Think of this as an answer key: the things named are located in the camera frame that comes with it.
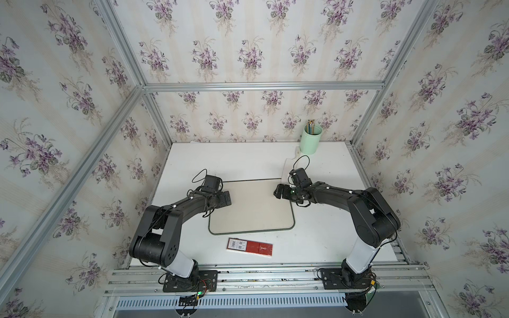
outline wall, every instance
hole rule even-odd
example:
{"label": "wall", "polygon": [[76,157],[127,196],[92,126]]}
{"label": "wall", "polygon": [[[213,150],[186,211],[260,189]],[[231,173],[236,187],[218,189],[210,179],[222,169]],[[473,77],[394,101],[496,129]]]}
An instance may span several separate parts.
{"label": "wall", "polygon": [[296,141],[308,119],[322,140],[350,140],[374,90],[180,92],[155,96],[176,142]]}
{"label": "wall", "polygon": [[0,3],[0,266],[133,88],[96,10]]}
{"label": "wall", "polygon": [[108,272],[129,264],[128,247],[155,191],[166,151],[143,105],[125,121],[36,256],[5,316],[91,317]]}
{"label": "wall", "polygon": [[[380,80],[422,3],[128,0],[113,5],[147,82],[246,82]],[[327,126],[324,140],[349,140],[373,93],[179,92],[160,93],[156,101],[177,142],[296,141],[307,119]]]}
{"label": "wall", "polygon": [[509,311],[508,1],[442,1],[358,151],[451,317]]}

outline white tabletop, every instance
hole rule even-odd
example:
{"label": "white tabletop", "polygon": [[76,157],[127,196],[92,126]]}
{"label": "white tabletop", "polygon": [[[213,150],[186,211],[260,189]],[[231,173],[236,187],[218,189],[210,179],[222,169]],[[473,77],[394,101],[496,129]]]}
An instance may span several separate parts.
{"label": "white tabletop", "polygon": [[[168,205],[185,197],[196,184],[191,179],[203,168],[224,181],[280,178],[286,158],[295,157],[298,142],[175,143],[172,146],[152,205]],[[307,175],[347,189],[364,189],[343,142],[321,142],[310,155]],[[199,264],[289,264],[341,262],[352,250],[357,234],[350,213],[327,205],[294,205],[291,230],[237,235],[212,235],[208,219],[197,215],[182,225],[180,250]],[[229,237],[273,244],[272,257],[226,250]],[[390,244],[375,261],[396,261]],[[139,265],[135,259],[132,265]]]}

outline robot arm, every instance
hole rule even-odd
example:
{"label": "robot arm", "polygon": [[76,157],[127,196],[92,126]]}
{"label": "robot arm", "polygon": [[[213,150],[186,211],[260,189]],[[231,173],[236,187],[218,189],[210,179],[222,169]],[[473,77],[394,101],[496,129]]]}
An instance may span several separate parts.
{"label": "robot arm", "polygon": [[274,192],[277,198],[283,197],[297,205],[308,201],[306,207],[322,203],[350,212],[358,238],[343,261],[341,276],[345,286],[355,286],[370,270],[380,245],[400,228],[398,217],[375,188],[352,191],[323,182],[312,183],[302,168],[290,171],[290,176],[295,187],[279,184]]}
{"label": "robot arm", "polygon": [[[182,223],[198,213],[212,213],[232,204],[230,193],[219,190],[220,183],[220,178],[206,175],[203,185],[189,191],[184,199],[164,207],[146,208],[129,246],[129,255],[158,264],[180,277],[189,277],[196,266],[195,261],[179,251]],[[161,235],[152,233],[152,229],[159,228],[163,229]]]}

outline beige cutting board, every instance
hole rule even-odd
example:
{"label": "beige cutting board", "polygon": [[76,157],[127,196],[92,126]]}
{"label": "beige cutting board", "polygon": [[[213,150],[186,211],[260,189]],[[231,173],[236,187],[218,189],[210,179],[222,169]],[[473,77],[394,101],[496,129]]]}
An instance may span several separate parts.
{"label": "beige cutting board", "polygon": [[212,234],[233,234],[291,229],[295,225],[290,201],[277,199],[276,180],[235,181],[224,183],[232,205],[216,209],[209,218]]}

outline sticker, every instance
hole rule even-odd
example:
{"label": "sticker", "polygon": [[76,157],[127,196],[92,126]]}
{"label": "sticker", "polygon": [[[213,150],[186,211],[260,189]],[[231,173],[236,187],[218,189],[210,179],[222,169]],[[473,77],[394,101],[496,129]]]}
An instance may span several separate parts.
{"label": "sticker", "polygon": [[236,250],[239,250],[239,251],[246,251],[247,241],[230,239],[228,241],[228,248],[229,249],[236,249]]}

